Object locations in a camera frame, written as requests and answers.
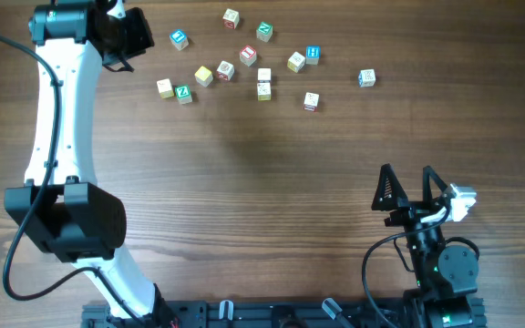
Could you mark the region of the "green Z wooden block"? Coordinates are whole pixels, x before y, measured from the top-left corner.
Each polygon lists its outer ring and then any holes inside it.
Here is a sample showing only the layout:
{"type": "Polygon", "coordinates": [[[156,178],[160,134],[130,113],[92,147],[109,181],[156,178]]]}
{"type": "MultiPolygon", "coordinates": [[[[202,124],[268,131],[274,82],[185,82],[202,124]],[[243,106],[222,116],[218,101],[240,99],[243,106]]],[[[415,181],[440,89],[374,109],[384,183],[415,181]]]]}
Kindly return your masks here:
{"type": "Polygon", "coordinates": [[[188,85],[176,86],[174,88],[174,92],[176,95],[176,99],[178,99],[179,103],[182,105],[191,103],[193,101],[191,91],[188,85]]]}

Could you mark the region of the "blue edged K block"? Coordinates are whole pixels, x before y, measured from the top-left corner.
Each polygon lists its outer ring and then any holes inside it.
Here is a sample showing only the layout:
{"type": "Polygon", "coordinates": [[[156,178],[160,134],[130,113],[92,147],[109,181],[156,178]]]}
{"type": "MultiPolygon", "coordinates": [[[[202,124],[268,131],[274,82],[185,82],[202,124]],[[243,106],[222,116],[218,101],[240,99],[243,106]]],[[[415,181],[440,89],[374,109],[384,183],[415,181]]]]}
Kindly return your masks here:
{"type": "Polygon", "coordinates": [[[376,72],[374,69],[363,69],[358,75],[360,87],[372,87],[376,83],[376,72]]]}

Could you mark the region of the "yellow edged plain block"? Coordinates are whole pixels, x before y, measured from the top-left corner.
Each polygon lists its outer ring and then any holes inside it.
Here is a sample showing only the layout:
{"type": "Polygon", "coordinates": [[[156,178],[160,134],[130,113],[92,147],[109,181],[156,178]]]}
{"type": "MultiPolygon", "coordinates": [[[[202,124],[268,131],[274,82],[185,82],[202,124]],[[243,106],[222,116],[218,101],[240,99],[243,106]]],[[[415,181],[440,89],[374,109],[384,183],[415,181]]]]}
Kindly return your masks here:
{"type": "Polygon", "coordinates": [[[173,97],[175,95],[173,86],[169,78],[158,80],[156,82],[156,85],[161,98],[165,99],[173,97]]]}

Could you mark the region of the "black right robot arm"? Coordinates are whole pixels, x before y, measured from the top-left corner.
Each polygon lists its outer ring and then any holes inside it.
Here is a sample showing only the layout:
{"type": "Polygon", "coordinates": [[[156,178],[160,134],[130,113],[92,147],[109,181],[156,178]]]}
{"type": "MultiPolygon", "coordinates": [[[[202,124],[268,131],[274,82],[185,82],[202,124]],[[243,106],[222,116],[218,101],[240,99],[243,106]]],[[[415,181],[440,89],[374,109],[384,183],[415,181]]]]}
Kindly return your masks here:
{"type": "Polygon", "coordinates": [[[423,199],[411,201],[389,164],[381,167],[372,210],[386,211],[387,227],[403,232],[376,242],[362,262],[365,296],[375,312],[378,327],[485,327],[483,300],[476,298],[479,247],[463,237],[445,238],[441,225],[460,222],[476,203],[471,187],[447,184],[429,166],[423,168],[423,199]],[[378,247],[407,241],[417,287],[404,292],[392,310],[377,303],[367,284],[367,261],[378,247]]]}

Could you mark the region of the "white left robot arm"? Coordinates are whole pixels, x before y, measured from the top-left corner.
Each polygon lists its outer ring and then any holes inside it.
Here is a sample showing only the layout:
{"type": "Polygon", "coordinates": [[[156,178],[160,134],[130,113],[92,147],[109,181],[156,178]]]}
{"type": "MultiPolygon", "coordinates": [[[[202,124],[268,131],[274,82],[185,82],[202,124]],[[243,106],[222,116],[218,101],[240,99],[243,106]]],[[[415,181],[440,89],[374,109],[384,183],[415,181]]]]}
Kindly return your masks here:
{"type": "Polygon", "coordinates": [[[5,192],[8,215],[37,248],[84,272],[121,325],[158,323],[159,291],[124,244],[123,203],[98,186],[92,132],[102,69],[154,45],[138,7],[120,1],[54,1],[29,24],[38,65],[34,147],[24,184],[5,192]]]}

